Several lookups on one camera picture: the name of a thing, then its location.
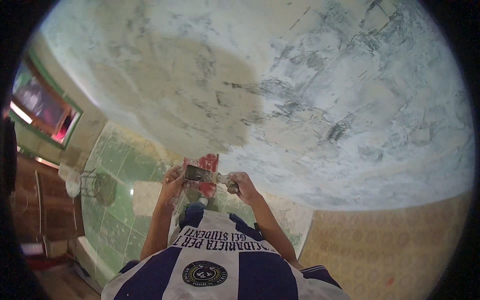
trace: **shirt logo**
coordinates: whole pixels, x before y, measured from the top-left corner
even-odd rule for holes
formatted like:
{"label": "shirt logo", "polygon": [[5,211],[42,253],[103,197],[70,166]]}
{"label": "shirt logo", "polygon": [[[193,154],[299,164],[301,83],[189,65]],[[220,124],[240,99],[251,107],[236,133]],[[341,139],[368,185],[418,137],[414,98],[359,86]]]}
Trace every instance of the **shirt logo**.
{"label": "shirt logo", "polygon": [[219,264],[197,261],[183,269],[183,281],[194,287],[213,287],[227,279],[227,271]]}

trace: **wooden cabinet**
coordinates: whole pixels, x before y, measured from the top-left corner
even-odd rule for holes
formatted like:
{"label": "wooden cabinet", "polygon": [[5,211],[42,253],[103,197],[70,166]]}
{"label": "wooden cabinet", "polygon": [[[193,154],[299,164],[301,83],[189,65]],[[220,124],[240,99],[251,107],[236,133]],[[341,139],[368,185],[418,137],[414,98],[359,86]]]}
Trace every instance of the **wooden cabinet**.
{"label": "wooden cabinet", "polygon": [[69,240],[84,235],[80,197],[71,198],[58,170],[18,153],[11,199],[20,243]]}

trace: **red trowel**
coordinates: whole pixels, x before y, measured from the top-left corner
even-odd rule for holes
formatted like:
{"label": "red trowel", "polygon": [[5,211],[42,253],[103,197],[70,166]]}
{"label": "red trowel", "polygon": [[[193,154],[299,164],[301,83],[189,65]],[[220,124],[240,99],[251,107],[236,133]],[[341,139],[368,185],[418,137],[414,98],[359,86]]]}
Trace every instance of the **red trowel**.
{"label": "red trowel", "polygon": [[214,184],[223,183],[227,186],[227,192],[236,194],[239,192],[239,186],[228,178],[228,175],[222,175],[218,172],[211,172],[196,166],[188,165],[185,170],[185,178],[193,181],[211,182]]}

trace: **hand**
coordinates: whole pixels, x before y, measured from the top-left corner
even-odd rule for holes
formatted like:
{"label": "hand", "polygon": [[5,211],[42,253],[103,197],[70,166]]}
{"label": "hand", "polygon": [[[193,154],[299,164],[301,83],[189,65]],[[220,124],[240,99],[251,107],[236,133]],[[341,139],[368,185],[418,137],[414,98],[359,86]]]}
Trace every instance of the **hand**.
{"label": "hand", "polygon": [[251,205],[255,199],[262,198],[262,195],[257,191],[247,173],[232,172],[228,174],[228,178],[239,185],[240,191],[237,193],[237,196],[246,204]]}
{"label": "hand", "polygon": [[162,191],[158,201],[167,207],[173,208],[174,201],[180,195],[181,185],[185,181],[185,172],[181,166],[174,166],[165,172]]}

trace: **patterned wallpaper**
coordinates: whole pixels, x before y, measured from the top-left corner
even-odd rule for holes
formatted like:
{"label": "patterned wallpaper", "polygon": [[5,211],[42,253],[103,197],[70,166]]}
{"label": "patterned wallpaper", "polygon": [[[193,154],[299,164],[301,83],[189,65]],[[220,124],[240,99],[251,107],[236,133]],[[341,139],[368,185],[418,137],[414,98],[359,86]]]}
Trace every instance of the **patterned wallpaper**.
{"label": "patterned wallpaper", "polygon": [[352,300],[425,299],[446,268],[472,195],[405,209],[316,211],[300,263],[322,264]]}

